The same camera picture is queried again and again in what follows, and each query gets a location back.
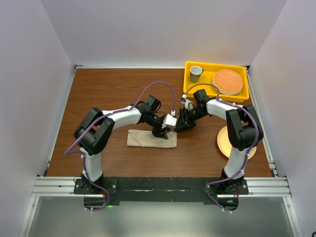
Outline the beige cloth napkin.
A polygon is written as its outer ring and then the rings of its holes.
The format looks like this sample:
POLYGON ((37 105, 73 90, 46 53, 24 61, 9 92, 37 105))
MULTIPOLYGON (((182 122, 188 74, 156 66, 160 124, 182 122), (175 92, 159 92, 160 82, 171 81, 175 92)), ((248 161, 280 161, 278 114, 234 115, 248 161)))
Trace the beige cloth napkin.
POLYGON ((176 148, 177 133, 168 132, 168 138, 154 137, 150 131, 130 129, 127 136, 127 146, 142 148, 176 148))

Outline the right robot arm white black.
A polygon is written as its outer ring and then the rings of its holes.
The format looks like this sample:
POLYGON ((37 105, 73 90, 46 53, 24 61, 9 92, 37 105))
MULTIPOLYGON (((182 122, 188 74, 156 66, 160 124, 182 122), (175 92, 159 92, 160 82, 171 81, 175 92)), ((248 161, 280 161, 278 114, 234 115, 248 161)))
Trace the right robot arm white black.
POLYGON ((196 126, 196 120, 207 115, 222 118, 227 123, 229 142, 232 146, 228 163, 223 168, 218 181, 206 185, 215 186, 226 194, 231 194, 244 179, 244 169, 253 149, 263 139, 263 130, 256 110, 252 105, 240 106, 209 97, 204 89, 194 93, 196 104, 189 105, 187 96, 182 96, 185 105, 180 109, 175 132, 182 132, 196 126))

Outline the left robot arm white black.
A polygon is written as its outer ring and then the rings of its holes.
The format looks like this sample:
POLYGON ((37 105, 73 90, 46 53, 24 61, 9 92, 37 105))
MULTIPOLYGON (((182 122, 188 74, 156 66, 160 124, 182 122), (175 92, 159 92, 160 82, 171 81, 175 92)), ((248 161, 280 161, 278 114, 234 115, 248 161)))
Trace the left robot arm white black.
POLYGON ((167 139, 167 133, 176 124, 175 112, 161 117, 156 115, 161 101, 149 96, 144 102, 137 102, 113 111, 92 108, 77 127, 74 137, 83 158, 83 171, 80 188, 92 194, 104 193, 101 153, 106 147, 112 131, 126 125, 146 123, 152 135, 167 139))

